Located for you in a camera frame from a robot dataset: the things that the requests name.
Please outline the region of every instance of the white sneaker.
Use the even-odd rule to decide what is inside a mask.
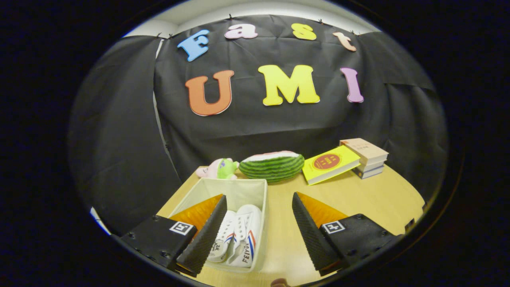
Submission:
[[[227,264],[233,267],[251,267],[253,255],[259,240],[260,221],[262,212],[252,204],[241,206],[236,213],[234,233],[234,251],[228,258]]]
[[[214,240],[213,246],[211,247],[211,252],[207,257],[207,260],[211,262],[223,262],[226,259],[226,251],[228,249],[228,245],[232,238],[234,237],[234,220],[236,219],[236,213],[227,210],[225,213],[225,217],[221,222],[220,229],[218,229],[218,235],[216,235],[216,240]]]

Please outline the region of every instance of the book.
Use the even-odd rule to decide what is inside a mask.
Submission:
[[[345,145],[361,157],[360,163],[371,165],[376,162],[384,161],[388,157],[388,152],[380,147],[369,143],[362,138],[343,139],[340,146]]]
[[[359,176],[361,179],[365,179],[367,177],[371,177],[371,176],[374,176],[374,175],[382,173],[383,172],[383,168],[384,168],[384,166],[380,166],[380,167],[378,167],[376,169],[365,171],[365,172],[360,171],[358,168],[354,168],[352,171],[357,176]]]
[[[369,164],[369,165],[364,165],[364,164],[360,164],[357,169],[364,172],[364,171],[371,171],[373,169],[376,169],[380,166],[383,166],[384,165],[384,162],[385,160],[383,161],[380,161],[380,162],[375,162],[373,164]]]
[[[308,185],[313,185],[358,165],[360,157],[348,147],[340,146],[305,160],[302,170]]]

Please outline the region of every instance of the red circle on book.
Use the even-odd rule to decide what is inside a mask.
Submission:
[[[325,154],[314,160],[313,167],[318,170],[329,170],[340,164],[342,159],[336,154]]]

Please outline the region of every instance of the watermelon plush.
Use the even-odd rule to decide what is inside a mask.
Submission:
[[[275,182],[293,178],[301,171],[304,157],[290,151],[252,155],[239,163],[239,170],[251,179]]]

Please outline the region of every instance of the yellow book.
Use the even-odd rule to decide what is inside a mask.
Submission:
[[[358,165],[360,165],[359,155],[346,146],[340,146],[305,160],[303,174],[308,185],[313,185],[349,171]]]

